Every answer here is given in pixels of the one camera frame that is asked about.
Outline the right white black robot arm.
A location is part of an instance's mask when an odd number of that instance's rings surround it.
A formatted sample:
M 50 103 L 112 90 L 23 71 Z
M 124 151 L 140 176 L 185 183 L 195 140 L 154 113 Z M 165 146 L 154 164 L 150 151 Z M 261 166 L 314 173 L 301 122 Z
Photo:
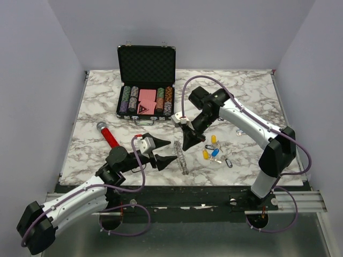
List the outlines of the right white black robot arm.
M 295 131 L 290 127 L 281 129 L 258 117 L 224 89 L 213 94 L 203 87 L 194 89 L 189 100 L 200 114 L 189 121 L 185 114 L 176 115 L 183 130 L 183 150 L 205 141 L 204 132 L 221 118 L 240 128 L 263 150 L 258 161 L 260 172 L 247 195 L 247 205 L 254 210 L 266 204 L 269 194 L 280 174 L 296 158 Z

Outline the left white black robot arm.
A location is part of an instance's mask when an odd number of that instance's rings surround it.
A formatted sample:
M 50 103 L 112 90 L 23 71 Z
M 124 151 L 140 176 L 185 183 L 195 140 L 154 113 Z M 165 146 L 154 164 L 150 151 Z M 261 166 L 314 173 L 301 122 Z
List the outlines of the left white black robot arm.
M 131 140 L 131 153 L 123 146 L 113 147 L 105 164 L 80 186 L 43 204 L 30 203 L 17 225 L 21 246 L 28 248 L 32 255 L 39 254 L 55 241 L 58 232 L 78 218 L 98 211 L 114 211 L 119 204 L 116 193 L 137 193 L 144 188 L 122 188 L 123 173 L 135 168 L 144 172 L 145 164 L 163 170 L 177 157 L 160 156 L 153 151 L 170 143 L 149 133 L 136 135 Z

